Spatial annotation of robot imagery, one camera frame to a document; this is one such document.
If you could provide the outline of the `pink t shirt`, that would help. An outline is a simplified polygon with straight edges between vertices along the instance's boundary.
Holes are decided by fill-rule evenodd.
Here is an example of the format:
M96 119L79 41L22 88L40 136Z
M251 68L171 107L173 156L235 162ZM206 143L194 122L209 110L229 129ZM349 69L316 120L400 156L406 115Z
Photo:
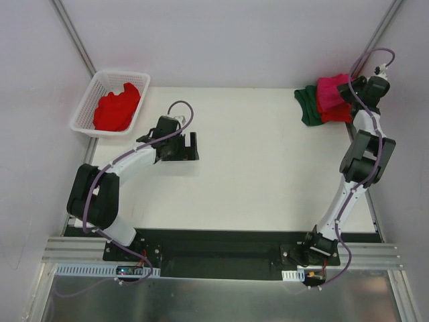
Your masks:
M337 87L346 84L348 74L320 77L316 85L316 105L318 112L328 113L335 109L349 109L350 105L341 97Z

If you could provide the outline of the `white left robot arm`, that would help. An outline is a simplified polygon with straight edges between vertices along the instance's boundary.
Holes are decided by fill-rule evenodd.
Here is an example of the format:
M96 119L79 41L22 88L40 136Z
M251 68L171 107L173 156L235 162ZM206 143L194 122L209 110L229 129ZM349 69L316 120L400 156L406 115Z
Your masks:
M99 231L119 243L119 253L129 261L138 259L142 245L137 231L119 215L122 185L159 161L195 161L199 159L197 133L183 133L180 122L161 116L155 128L136 139L120 156L103 166L81 165L76 173L66 205L68 214L82 221L86 229Z

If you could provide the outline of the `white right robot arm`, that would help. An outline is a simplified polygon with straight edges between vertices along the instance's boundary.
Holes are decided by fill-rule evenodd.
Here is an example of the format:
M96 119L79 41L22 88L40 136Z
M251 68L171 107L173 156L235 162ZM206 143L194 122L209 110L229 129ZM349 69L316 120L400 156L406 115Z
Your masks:
M304 240L301 256L310 265L327 260L337 251L343 224L360 197L380 180L396 146L381 129L377 107L390 89L385 72L369 78L361 76L337 89L351 104L356 134L340 165L339 189L324 217Z

